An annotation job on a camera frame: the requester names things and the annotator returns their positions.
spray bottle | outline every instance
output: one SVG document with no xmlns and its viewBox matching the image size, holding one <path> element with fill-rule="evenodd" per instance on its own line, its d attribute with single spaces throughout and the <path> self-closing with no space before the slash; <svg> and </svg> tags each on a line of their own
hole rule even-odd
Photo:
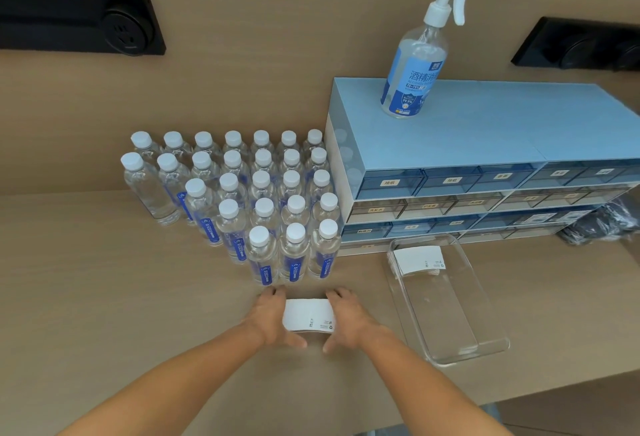
<svg viewBox="0 0 640 436">
<path fill-rule="evenodd" d="M 426 26 L 407 32 L 400 41 L 380 99 L 387 114 L 407 118 L 420 112 L 447 58 L 442 28 L 450 14 L 449 0 L 431 2 L 424 16 Z M 453 0 L 453 18 L 456 25 L 465 24 L 465 0 Z"/>
</svg>

alcohol disinfectant bottle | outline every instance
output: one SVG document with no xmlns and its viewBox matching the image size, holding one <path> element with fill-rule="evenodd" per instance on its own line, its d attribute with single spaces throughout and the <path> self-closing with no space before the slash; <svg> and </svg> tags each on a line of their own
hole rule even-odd
<svg viewBox="0 0 640 436">
<path fill-rule="evenodd" d="M 298 172 L 300 178 L 305 177 L 305 166 L 300 161 L 300 152 L 294 149 L 284 151 L 284 158 L 280 162 L 280 173 L 284 174 L 290 170 Z"/>
<path fill-rule="evenodd" d="M 271 178 L 267 172 L 259 171 L 253 174 L 248 195 L 251 208 L 255 207 L 255 202 L 259 198 L 270 198 L 274 204 L 278 203 L 276 187 L 271 183 Z"/>
<path fill-rule="evenodd" d="M 282 209 L 282 223 L 291 225 L 299 223 L 306 227 L 309 223 L 311 213 L 307 208 L 307 201 L 302 195 L 292 195 L 287 201 L 287 205 Z"/>
<path fill-rule="evenodd" d="M 324 148 L 322 131 L 319 129 L 310 129 L 307 139 L 302 142 L 302 161 L 306 161 L 311 157 L 313 148 Z"/>
<path fill-rule="evenodd" d="M 246 253 L 251 264 L 253 279 L 263 286 L 272 285 L 278 278 L 278 242 L 262 225 L 249 231 Z"/>
<path fill-rule="evenodd" d="M 191 176 L 203 180 L 210 189 L 216 191 L 218 189 L 218 179 L 220 178 L 218 164 L 211 160 L 209 153 L 206 151 L 197 151 L 193 154 L 191 160 L 193 161 Z"/>
<path fill-rule="evenodd" d="M 196 219 L 200 232 L 211 246 L 222 245 L 222 239 L 216 230 L 215 219 L 218 216 L 218 206 L 215 202 L 213 190 L 199 178 L 192 178 L 187 182 L 187 207 Z"/>
<path fill-rule="evenodd" d="M 158 156 L 162 155 L 160 146 L 151 139 L 146 131 L 138 131 L 131 135 L 131 142 L 136 148 L 136 153 L 139 153 L 143 160 L 153 166 L 157 166 Z"/>
<path fill-rule="evenodd" d="M 191 179 L 189 169 L 180 163 L 172 153 L 162 153 L 158 156 L 158 166 L 160 167 L 158 177 L 164 188 L 169 192 L 174 203 L 184 210 L 187 215 L 187 223 L 196 225 L 196 221 L 184 201 L 187 198 L 186 184 Z"/>
<path fill-rule="evenodd" d="M 222 149 L 213 141 L 213 136 L 208 131 L 201 131 L 196 133 L 194 139 L 196 140 L 196 148 L 194 152 L 204 151 L 210 157 L 214 163 L 222 163 Z"/>
<path fill-rule="evenodd" d="M 191 162 L 191 156 L 193 155 L 193 148 L 185 140 L 182 139 L 182 135 L 177 131 L 169 131 L 164 135 L 164 153 L 171 153 L 178 161 L 185 165 L 188 169 L 191 169 L 193 163 Z"/>
<path fill-rule="evenodd" d="M 450 13 L 449 0 L 436 0 L 429 5 L 424 25 L 402 37 L 380 99 L 389 116 L 407 118 L 420 112 L 447 58 L 442 28 Z M 465 24 L 465 0 L 453 0 L 453 18 L 456 25 Z"/>
<path fill-rule="evenodd" d="M 218 203 L 230 198 L 235 200 L 241 209 L 249 206 L 249 198 L 242 183 L 238 182 L 238 177 L 233 173 L 225 173 L 220 176 L 220 189 L 218 190 Z"/>
<path fill-rule="evenodd" d="M 251 174 L 256 172 L 267 172 L 271 182 L 276 185 L 280 172 L 278 171 L 278 165 L 276 165 L 271 158 L 271 152 L 269 150 L 260 149 L 255 152 L 255 160 L 251 164 Z"/>
<path fill-rule="evenodd" d="M 274 151 L 276 151 L 276 148 L 269 139 L 269 133 L 263 129 L 259 129 L 253 133 L 253 142 L 250 148 L 251 158 L 255 158 L 255 152 L 261 149 L 267 150 L 269 153 L 274 153 Z"/>
<path fill-rule="evenodd" d="M 287 205 L 292 195 L 304 195 L 305 191 L 300 181 L 300 173 L 295 170 L 284 172 L 282 182 L 278 185 L 278 198 L 280 199 L 280 210 Z"/>
<path fill-rule="evenodd" d="M 280 277 L 286 282 L 302 279 L 309 261 L 309 240 L 302 224 L 292 223 L 280 237 Z"/>
<path fill-rule="evenodd" d="M 307 186 L 307 197 L 311 208 L 320 201 L 325 193 L 333 193 L 331 185 L 331 175 L 326 170 L 318 170 L 314 173 L 314 180 Z"/>
<path fill-rule="evenodd" d="M 318 170 L 329 171 L 329 161 L 326 158 L 326 150 L 318 147 L 311 150 L 311 157 L 307 160 L 305 165 L 307 175 L 305 181 L 309 182 L 314 177 L 314 173 Z"/>
<path fill-rule="evenodd" d="M 300 145 L 298 144 L 298 138 L 293 131 L 283 131 L 278 147 L 276 148 L 276 160 L 282 161 L 284 157 L 284 151 L 286 150 L 300 151 Z"/>
<path fill-rule="evenodd" d="M 225 145 L 222 147 L 222 153 L 227 151 L 237 151 L 242 156 L 245 163 L 249 162 L 250 152 L 249 147 L 242 140 L 242 136 L 237 131 L 228 131 L 225 134 Z"/>
<path fill-rule="evenodd" d="M 314 204 L 311 209 L 311 228 L 317 229 L 320 222 L 326 219 L 331 219 L 336 223 L 340 220 L 338 197 L 334 193 L 323 193 L 320 201 Z"/>
<path fill-rule="evenodd" d="M 265 226 L 276 239 L 280 237 L 280 213 L 275 209 L 272 199 L 260 198 L 256 200 L 255 207 L 249 214 L 251 227 Z"/>
<path fill-rule="evenodd" d="M 246 213 L 238 208 L 235 200 L 230 198 L 220 202 L 220 215 L 216 217 L 216 229 L 227 247 L 231 262 L 243 264 L 246 261 L 244 238 L 248 226 Z"/>
<path fill-rule="evenodd" d="M 324 279 L 331 274 L 333 260 L 340 249 L 338 224 L 331 219 L 320 222 L 320 227 L 311 233 L 309 274 Z"/>
<path fill-rule="evenodd" d="M 169 225 L 180 219 L 182 209 L 175 205 L 156 171 L 156 167 L 142 159 L 139 153 L 126 153 L 120 158 L 124 166 L 124 181 L 133 190 L 151 217 L 160 225 Z"/>
<path fill-rule="evenodd" d="M 222 173 L 233 173 L 244 186 L 249 185 L 249 166 L 243 161 L 242 155 L 236 150 L 225 153 L 225 164 L 220 168 Z"/>
</svg>

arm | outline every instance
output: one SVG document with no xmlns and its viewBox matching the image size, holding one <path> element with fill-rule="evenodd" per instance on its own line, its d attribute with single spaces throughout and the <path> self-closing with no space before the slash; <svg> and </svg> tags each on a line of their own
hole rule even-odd
<svg viewBox="0 0 640 436">
<path fill-rule="evenodd" d="M 446 376 L 422 360 L 380 325 L 350 290 L 328 290 L 335 331 L 324 344 L 360 348 L 373 362 L 414 435 L 508 436 L 511 433 L 464 395 Z"/>
<path fill-rule="evenodd" d="M 284 287 L 265 289 L 245 319 L 151 369 L 59 436 L 180 435 L 211 395 L 265 345 L 306 347 L 282 326 Z"/>
</svg>

wooden desk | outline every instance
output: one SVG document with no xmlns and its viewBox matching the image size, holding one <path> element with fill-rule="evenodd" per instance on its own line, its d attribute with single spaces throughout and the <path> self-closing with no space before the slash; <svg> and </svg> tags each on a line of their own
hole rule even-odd
<svg viewBox="0 0 640 436">
<path fill-rule="evenodd" d="M 4 197 L 0 208 L 0 432 L 52 434 L 163 360 L 235 324 L 259 291 L 248 269 L 181 222 L 155 224 L 124 191 Z M 485 403 L 640 368 L 640 268 L 618 243 L 556 237 L 465 245 L 511 338 L 449 375 Z M 383 254 L 341 257 L 322 283 L 357 291 L 401 334 Z M 187 435 L 347 435 L 400 422 L 359 352 L 264 351 Z"/>
</svg>

hand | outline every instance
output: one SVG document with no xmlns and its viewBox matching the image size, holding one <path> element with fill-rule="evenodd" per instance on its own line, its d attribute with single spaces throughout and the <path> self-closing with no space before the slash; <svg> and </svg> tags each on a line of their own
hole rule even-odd
<svg viewBox="0 0 640 436">
<path fill-rule="evenodd" d="M 282 324 L 287 292 L 284 286 L 267 287 L 255 301 L 241 325 L 255 330 L 265 345 L 285 344 L 305 348 L 307 341 Z"/>
<path fill-rule="evenodd" d="M 367 331 L 381 327 L 351 290 L 345 287 L 328 289 L 326 297 L 335 315 L 335 331 L 324 343 L 322 350 L 325 353 L 330 353 L 336 345 L 357 348 Z"/>
</svg>

